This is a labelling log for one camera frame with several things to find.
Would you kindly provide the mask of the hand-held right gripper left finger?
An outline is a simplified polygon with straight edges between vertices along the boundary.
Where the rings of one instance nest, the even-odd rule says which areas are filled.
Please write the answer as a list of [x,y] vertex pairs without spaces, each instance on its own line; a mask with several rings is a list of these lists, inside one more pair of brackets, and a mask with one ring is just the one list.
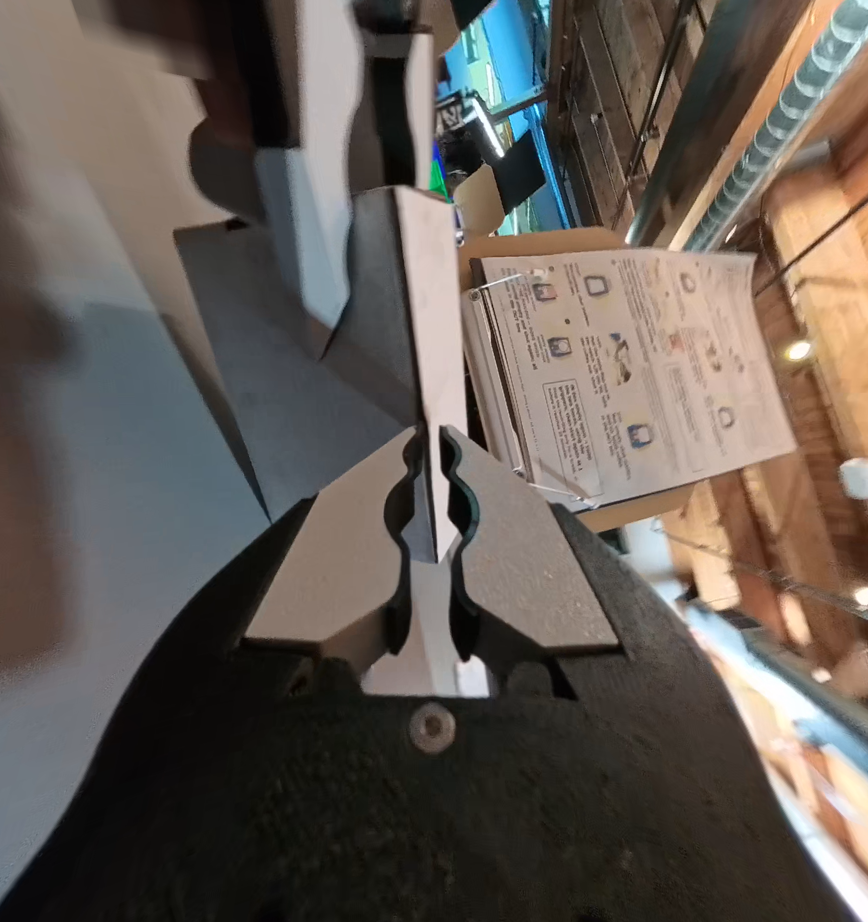
[[366,672],[410,629],[410,547],[422,456],[400,433],[315,498],[246,628],[248,642]]

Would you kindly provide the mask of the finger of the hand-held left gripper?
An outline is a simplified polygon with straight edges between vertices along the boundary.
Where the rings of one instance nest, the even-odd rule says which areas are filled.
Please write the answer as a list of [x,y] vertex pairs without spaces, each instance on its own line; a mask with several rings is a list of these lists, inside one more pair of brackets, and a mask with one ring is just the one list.
[[319,329],[350,295],[348,155],[363,89],[352,2],[267,2],[271,50],[288,117],[281,144],[256,155],[281,280]]
[[365,123],[373,157],[369,188],[428,189],[434,141],[433,34],[364,32]]

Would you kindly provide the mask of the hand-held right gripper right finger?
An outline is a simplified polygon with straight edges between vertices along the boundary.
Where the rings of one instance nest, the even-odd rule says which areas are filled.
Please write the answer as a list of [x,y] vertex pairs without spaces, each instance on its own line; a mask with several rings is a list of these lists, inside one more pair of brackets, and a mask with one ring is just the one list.
[[462,661],[516,667],[615,651],[619,639],[540,495],[452,426],[440,430],[449,516],[460,544],[451,559],[449,623]]

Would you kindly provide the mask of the white cardboard mailer box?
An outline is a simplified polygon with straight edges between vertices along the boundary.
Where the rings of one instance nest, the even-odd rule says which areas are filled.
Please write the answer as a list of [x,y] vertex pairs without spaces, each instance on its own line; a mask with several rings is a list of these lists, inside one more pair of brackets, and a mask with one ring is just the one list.
[[325,350],[281,280],[267,228],[188,227],[175,246],[269,520],[319,494],[416,427],[430,454],[404,536],[435,691],[489,692],[486,667],[448,653],[448,515],[440,428],[466,432],[463,333],[451,209],[405,187],[360,194],[349,237],[351,299]]

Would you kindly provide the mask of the grey desk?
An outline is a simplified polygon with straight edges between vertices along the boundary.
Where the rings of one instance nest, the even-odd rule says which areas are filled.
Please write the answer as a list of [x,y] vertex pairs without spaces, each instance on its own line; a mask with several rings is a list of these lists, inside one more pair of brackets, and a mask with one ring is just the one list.
[[174,246],[202,109],[71,2],[0,2],[0,901],[189,598],[268,524]]

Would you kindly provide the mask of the silver spiral duct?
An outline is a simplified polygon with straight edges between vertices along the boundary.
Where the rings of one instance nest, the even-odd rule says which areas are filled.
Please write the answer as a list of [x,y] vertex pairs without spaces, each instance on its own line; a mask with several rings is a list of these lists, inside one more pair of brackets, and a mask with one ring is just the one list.
[[749,201],[786,164],[809,121],[867,47],[868,1],[841,2],[694,226],[685,251],[704,253],[721,244]]

